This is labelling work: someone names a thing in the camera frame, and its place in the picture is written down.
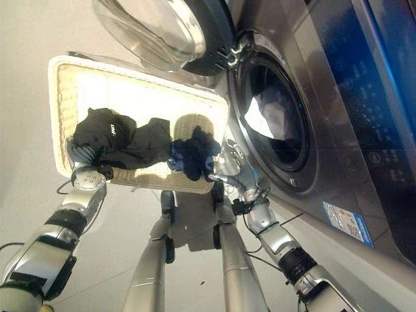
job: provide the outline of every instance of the gray floor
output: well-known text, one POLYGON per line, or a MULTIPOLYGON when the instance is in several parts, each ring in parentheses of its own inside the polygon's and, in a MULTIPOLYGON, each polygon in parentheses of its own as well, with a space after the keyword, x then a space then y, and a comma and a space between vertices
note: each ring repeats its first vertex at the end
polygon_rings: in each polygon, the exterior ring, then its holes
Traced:
MULTIPOLYGON (((47 93, 51 57, 76 50, 136 59, 108 35, 85 0, 2 0, 0 244, 24 241, 56 209, 56 169, 47 93)), ((221 253, 214 250, 209 199, 177 194, 176 261, 166 267, 167 311, 224 311, 221 253)), ((78 262, 56 312, 120 311, 133 269, 159 217, 159 192, 109 185, 102 212, 76 251, 78 262)), ((248 248, 258 242, 241 229, 248 248)), ((3 250, 0 267, 16 251, 3 250)), ((255 263, 272 311, 295 311, 284 278, 255 263)))

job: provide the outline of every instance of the warning label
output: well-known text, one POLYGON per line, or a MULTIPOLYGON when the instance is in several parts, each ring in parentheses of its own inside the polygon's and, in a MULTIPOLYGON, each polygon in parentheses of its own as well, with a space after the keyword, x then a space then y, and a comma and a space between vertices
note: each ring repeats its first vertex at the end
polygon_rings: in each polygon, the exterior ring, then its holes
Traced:
POLYGON ((322 202, 324 210, 333 227, 340 229, 365 244, 373 247, 364 219, 357 213, 351 213, 330 203, 322 202))

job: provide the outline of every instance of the white basket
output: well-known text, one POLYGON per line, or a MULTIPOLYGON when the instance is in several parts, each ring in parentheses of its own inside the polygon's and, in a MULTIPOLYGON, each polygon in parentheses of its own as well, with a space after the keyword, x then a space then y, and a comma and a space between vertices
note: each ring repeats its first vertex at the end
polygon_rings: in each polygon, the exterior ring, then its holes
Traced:
MULTIPOLYGON (((48 70, 55 164, 66 177, 72 171, 65 139, 86 118, 89 107, 107 107, 127 115, 137 127, 152 117, 169 120, 173 140, 190 138, 194 127, 200 125, 222 142, 228 104, 215 93, 77 57, 52 58, 48 70)), ((111 183, 193 193, 206 193, 212 187, 203 177, 193 182, 182 172, 171 171, 165 162, 138 170, 114 168, 111 183)))

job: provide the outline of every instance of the front-loading washing machine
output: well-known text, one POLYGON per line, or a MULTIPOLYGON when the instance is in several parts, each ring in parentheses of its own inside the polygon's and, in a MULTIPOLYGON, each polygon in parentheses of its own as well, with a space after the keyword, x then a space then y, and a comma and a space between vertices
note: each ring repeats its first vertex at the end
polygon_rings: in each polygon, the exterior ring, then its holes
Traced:
POLYGON ((233 135, 273 195, 416 263, 414 3, 130 5, 94 0, 104 27, 146 64, 215 77, 233 135))

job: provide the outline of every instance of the door hinge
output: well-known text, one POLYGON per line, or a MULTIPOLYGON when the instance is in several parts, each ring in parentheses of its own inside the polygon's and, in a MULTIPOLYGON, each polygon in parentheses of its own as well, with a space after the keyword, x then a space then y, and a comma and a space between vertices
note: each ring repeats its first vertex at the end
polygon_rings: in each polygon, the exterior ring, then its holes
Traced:
POLYGON ((230 68, 235 67, 247 54, 247 52, 251 51, 250 49, 252 46, 250 39, 248 36, 243 36, 236 47, 231 48, 227 65, 230 68))

